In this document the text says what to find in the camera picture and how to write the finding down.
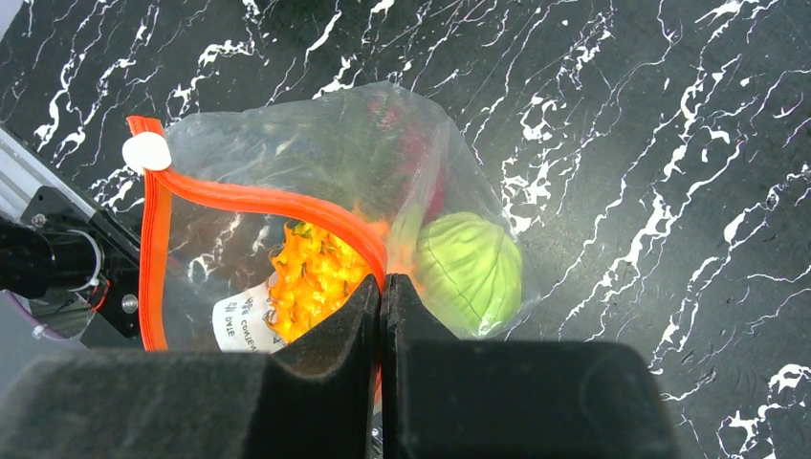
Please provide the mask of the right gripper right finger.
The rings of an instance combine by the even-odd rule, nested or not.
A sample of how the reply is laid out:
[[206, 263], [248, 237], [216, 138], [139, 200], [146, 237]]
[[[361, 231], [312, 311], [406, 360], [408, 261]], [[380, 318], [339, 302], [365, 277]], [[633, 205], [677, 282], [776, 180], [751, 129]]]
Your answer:
[[392, 274], [381, 304], [386, 458], [676, 458], [658, 386], [612, 342], [459, 339]]

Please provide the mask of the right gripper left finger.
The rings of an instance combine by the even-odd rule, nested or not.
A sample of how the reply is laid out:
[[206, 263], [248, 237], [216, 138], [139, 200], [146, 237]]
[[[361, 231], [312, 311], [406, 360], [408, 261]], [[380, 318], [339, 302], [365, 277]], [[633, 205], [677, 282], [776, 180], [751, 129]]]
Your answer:
[[95, 350], [35, 360], [1, 404], [5, 458], [363, 458], [381, 294], [272, 353]]

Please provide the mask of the orange pineapple toy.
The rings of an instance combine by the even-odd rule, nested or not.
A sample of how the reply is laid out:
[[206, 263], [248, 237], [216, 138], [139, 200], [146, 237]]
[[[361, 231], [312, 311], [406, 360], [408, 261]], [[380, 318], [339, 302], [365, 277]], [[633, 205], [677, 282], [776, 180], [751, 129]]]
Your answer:
[[289, 344], [340, 309], [371, 274], [368, 263], [331, 232], [306, 222], [284, 226], [284, 241], [269, 254], [275, 279], [268, 288], [267, 326]]

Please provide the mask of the green cabbage toy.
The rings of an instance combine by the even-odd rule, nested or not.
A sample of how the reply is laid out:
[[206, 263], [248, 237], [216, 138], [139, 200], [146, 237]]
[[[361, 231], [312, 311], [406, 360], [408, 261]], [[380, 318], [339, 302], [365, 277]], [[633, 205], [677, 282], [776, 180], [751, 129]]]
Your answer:
[[455, 212], [425, 225], [414, 262], [428, 311], [461, 337], [495, 335], [521, 308], [522, 253], [502, 226], [477, 214]]

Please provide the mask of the clear zip bag orange zipper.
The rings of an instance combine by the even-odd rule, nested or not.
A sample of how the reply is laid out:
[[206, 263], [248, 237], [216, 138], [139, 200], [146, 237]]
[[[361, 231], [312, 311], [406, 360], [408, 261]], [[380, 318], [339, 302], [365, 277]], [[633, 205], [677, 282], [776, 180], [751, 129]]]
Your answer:
[[424, 304], [414, 253], [420, 230], [438, 218], [424, 222], [429, 177], [418, 175], [399, 196], [409, 179], [394, 175], [396, 131], [381, 130], [369, 110], [375, 101], [385, 109], [390, 98], [434, 125], [431, 151], [446, 165], [438, 218], [477, 214], [502, 226], [522, 253], [521, 308], [484, 339], [526, 317], [537, 303], [532, 265], [460, 129], [437, 103], [382, 81], [242, 112], [195, 113], [170, 125], [127, 118], [122, 157], [144, 182], [139, 324], [146, 350], [270, 354], [293, 343], [266, 324], [275, 279], [269, 254], [290, 221], [336, 235], [378, 285], [406, 275]]

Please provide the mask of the magenta round fruit toy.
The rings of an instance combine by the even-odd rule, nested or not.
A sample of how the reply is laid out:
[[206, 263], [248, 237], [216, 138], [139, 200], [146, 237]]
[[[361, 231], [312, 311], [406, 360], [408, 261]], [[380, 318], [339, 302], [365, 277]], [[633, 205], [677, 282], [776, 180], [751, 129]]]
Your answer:
[[375, 116], [381, 119], [381, 130], [396, 131], [397, 151], [401, 160], [394, 175], [409, 179], [409, 184], [399, 187], [399, 196], [405, 198], [407, 192], [414, 188], [413, 181], [418, 175], [429, 177], [430, 194], [424, 222], [437, 219], [444, 207], [446, 165], [431, 151], [434, 125], [426, 122], [422, 115], [408, 114], [405, 106], [399, 101], [394, 102], [394, 98], [386, 102], [385, 109], [382, 102], [375, 101], [369, 105], [369, 110], [374, 110]]

